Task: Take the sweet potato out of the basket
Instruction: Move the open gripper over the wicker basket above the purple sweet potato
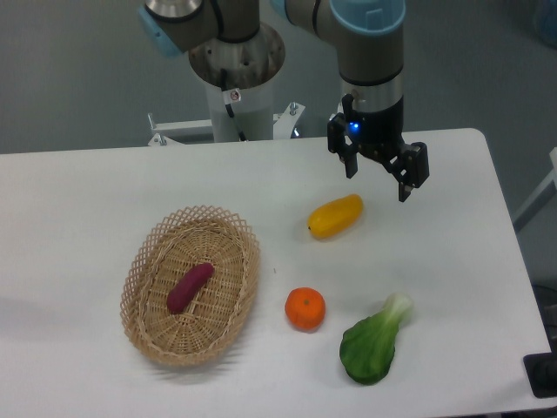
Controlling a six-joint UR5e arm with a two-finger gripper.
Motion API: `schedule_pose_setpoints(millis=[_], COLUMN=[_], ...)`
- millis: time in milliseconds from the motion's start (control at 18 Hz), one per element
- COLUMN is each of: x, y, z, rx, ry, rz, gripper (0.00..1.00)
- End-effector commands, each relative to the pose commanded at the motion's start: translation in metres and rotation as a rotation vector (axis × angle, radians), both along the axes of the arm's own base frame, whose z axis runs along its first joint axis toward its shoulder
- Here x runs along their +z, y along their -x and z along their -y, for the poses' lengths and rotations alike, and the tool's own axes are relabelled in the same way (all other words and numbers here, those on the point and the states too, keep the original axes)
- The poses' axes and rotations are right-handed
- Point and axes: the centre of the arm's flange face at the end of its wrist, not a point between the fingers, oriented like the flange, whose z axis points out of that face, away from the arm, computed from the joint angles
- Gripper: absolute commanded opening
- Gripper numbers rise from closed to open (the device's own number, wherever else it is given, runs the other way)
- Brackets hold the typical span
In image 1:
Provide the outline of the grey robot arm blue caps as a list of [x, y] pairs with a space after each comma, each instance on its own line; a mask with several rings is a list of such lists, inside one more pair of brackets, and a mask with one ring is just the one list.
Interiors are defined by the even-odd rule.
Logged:
[[[404, 19], [402, 1], [275, 1], [273, 9], [336, 52], [339, 112], [326, 128], [327, 147], [358, 170], [358, 157], [381, 165], [399, 199], [429, 175], [427, 148], [402, 138]], [[186, 55], [205, 85], [218, 142], [269, 139], [271, 84], [285, 61], [280, 35], [260, 18], [256, 1], [145, 1], [138, 15], [157, 48]]]

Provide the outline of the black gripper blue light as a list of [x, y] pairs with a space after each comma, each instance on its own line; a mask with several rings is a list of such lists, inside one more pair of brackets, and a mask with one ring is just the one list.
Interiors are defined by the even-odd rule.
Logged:
[[352, 94], [345, 94], [341, 104], [343, 113], [337, 113], [327, 123], [328, 151], [339, 156], [348, 179], [358, 171], [358, 153], [387, 163], [387, 171], [398, 182], [399, 202], [405, 202], [428, 179], [429, 159], [425, 143], [403, 143], [404, 98], [374, 112], [357, 110]]

